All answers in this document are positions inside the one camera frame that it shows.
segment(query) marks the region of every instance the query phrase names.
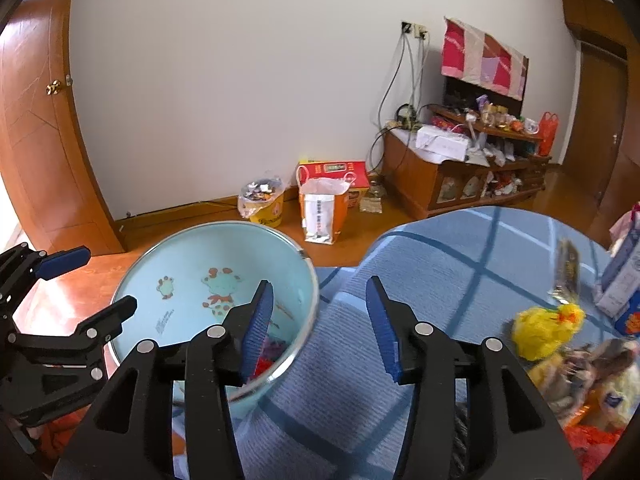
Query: orange bag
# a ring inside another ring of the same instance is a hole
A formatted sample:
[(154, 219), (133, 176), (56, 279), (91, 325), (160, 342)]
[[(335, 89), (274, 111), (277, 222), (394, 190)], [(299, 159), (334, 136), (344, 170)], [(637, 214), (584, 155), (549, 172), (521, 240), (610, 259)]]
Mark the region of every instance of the orange bag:
[(305, 241), (333, 244), (349, 205), (351, 183), (336, 178), (310, 178), (300, 186), (300, 213)]
[(554, 145), (559, 122), (557, 114), (545, 112), (544, 115), (542, 115), (542, 119), (540, 119), (540, 130), (538, 131), (538, 134), (542, 136), (542, 142), (540, 142), (538, 155), (547, 156), (551, 153), (551, 147)]

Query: cartoon print on bucket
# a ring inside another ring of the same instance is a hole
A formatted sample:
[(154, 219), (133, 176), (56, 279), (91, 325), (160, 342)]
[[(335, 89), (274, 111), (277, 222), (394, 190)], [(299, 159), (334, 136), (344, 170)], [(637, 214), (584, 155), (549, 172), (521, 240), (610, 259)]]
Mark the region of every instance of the cartoon print on bucket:
[(223, 267), (222, 272), (211, 267), (209, 274), (202, 279), (202, 283), (209, 287), (210, 293), (208, 301), (204, 301), (202, 306), (210, 308), (214, 316), (220, 317), (219, 321), (222, 322), (223, 316), (235, 306), (232, 294), (238, 290), (238, 283), (241, 281), (242, 278), (228, 267)]
[(169, 276), (160, 278), (156, 290), (160, 292), (163, 300), (170, 300), (174, 296), (174, 279)]

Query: wall outlet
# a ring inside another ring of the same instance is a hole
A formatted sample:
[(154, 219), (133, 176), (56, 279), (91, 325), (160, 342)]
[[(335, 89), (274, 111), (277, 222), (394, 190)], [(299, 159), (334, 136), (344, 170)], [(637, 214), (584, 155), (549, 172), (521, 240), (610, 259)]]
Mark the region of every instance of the wall outlet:
[(414, 23), (414, 38), (420, 38), (423, 40), (426, 35), (427, 35), (427, 27), (425, 27), (424, 25), (418, 25), (417, 23)]
[(419, 23), (401, 22), (403, 34), (414, 34), (414, 38), (424, 39), (427, 35), (427, 27)]

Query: paper bag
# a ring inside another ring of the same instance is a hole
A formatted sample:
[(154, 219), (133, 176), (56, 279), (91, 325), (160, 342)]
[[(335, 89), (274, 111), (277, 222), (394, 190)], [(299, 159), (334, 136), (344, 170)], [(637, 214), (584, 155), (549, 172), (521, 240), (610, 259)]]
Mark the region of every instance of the paper bag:
[(347, 216), (349, 186), (349, 182), (334, 178), (310, 178), (300, 186), (305, 241), (329, 245), (335, 242)]

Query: cabinet shelf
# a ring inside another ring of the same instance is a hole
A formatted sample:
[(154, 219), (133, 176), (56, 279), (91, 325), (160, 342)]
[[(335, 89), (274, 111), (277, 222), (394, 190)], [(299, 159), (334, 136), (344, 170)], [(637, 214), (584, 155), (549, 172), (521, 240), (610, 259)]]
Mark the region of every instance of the cabinet shelf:
[[(457, 124), (462, 124), (463, 127), (468, 130), (465, 116), (453, 113), (451, 110), (448, 110), (444, 106), (440, 106), (440, 105), (429, 105), (428, 108), (434, 114), (441, 115), (452, 121), (456, 121)], [(505, 137), (507, 139), (515, 139), (515, 140), (526, 140), (527, 142), (540, 142), (540, 140), (542, 140), (542, 136), (540, 136), (540, 134), (535, 134), (535, 135), (521, 134), (518, 132), (514, 132), (512, 130), (507, 130), (503, 128), (494, 128), (493, 126), (484, 126), (484, 124), (480, 123), (479, 121), (476, 121), (474, 123), (474, 130), (478, 132), (485, 132), (487, 135), (492, 135), (495, 137)]]

